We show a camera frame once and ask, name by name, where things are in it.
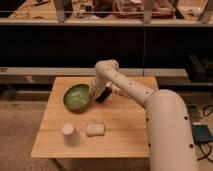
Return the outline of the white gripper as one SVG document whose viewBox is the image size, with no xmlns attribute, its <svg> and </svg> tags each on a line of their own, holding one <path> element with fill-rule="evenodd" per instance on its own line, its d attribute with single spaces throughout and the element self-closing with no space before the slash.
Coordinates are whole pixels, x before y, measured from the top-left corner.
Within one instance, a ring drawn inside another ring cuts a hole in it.
<svg viewBox="0 0 213 171">
<path fill-rule="evenodd" d="M 96 80 L 92 80 L 89 86 L 89 93 L 91 95 L 99 95 L 103 92 L 103 86 L 96 82 Z"/>
</svg>

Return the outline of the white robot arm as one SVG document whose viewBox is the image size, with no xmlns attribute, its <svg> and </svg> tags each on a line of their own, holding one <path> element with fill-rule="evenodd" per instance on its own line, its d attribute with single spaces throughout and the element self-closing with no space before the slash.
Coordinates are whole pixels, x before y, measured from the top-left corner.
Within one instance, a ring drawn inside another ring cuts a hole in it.
<svg viewBox="0 0 213 171">
<path fill-rule="evenodd" d="M 110 81 L 146 113 L 150 171 L 199 171 L 192 129 L 184 100 L 168 89 L 153 90 L 119 72 L 116 60 L 95 64 L 90 92 L 97 98 Z"/>
</svg>

